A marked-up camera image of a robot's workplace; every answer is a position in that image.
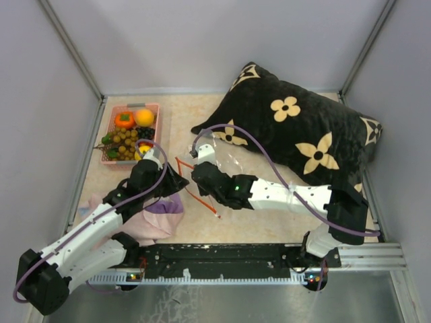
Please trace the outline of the yellow lemon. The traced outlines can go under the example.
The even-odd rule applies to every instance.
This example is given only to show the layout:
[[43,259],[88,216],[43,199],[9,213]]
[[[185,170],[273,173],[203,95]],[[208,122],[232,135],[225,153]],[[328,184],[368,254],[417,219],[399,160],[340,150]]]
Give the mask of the yellow lemon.
[[139,161],[142,159],[142,157],[151,149],[148,145],[141,145],[136,151],[134,158],[136,161]]

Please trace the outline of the clear zip bag orange zipper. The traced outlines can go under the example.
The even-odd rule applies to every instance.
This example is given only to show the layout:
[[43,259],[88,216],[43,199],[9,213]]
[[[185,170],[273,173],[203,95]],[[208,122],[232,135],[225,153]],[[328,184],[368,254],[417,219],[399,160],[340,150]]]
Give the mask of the clear zip bag orange zipper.
[[178,172],[189,175],[198,193],[192,194],[207,208],[212,208],[202,198],[210,196],[215,202],[233,210],[274,209],[285,201],[280,186],[254,175],[229,175],[219,168],[215,147],[210,143],[192,146],[188,157],[176,157]]

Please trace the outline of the red cherry sprig green leaves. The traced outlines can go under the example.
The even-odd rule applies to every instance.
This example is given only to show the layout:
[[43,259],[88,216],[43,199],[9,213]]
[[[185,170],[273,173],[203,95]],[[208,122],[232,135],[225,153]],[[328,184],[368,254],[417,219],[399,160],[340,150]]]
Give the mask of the red cherry sprig green leaves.
[[152,148],[153,147],[153,144],[152,143],[148,143],[148,142],[140,142],[139,144],[138,144],[138,146],[139,147],[142,147],[142,146],[148,146],[148,147],[150,147],[150,148]]

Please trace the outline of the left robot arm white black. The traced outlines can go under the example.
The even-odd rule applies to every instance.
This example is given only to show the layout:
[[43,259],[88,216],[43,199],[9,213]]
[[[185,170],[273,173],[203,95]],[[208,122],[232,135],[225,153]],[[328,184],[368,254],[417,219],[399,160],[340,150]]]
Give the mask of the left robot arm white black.
[[120,227],[142,211],[148,200],[169,197],[188,184],[170,164],[139,161],[130,176],[120,181],[77,227],[41,251],[29,249],[20,256],[15,300],[28,302],[48,316],[99,272],[121,264],[136,265],[139,242]]

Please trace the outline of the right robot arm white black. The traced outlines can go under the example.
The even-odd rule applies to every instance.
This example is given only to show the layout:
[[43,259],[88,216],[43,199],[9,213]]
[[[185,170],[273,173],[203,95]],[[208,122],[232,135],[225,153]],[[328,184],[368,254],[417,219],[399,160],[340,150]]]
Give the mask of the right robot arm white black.
[[321,221],[305,233],[301,259],[316,266],[330,251],[347,244],[361,246],[366,237],[368,203],[352,186],[284,186],[252,175],[229,176],[209,162],[196,165],[191,178],[200,195],[234,209],[310,213]]

